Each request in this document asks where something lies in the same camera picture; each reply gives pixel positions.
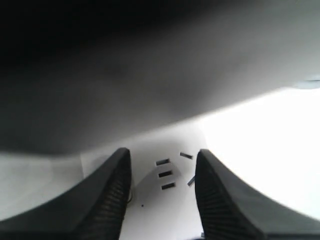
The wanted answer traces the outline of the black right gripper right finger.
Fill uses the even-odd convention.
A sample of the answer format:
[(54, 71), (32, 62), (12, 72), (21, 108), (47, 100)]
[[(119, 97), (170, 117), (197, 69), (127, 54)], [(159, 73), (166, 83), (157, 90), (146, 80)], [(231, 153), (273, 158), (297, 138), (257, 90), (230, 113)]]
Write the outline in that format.
[(318, 240), (319, 220), (255, 190), (207, 149), (198, 152), (195, 197), (206, 240)]

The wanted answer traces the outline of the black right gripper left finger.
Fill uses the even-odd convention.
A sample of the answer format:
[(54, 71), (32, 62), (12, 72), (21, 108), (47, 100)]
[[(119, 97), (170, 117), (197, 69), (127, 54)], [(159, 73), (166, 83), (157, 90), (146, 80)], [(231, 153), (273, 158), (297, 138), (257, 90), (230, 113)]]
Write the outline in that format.
[(132, 183), (131, 154), (117, 149), (56, 198), (0, 222), (2, 240), (118, 240)]

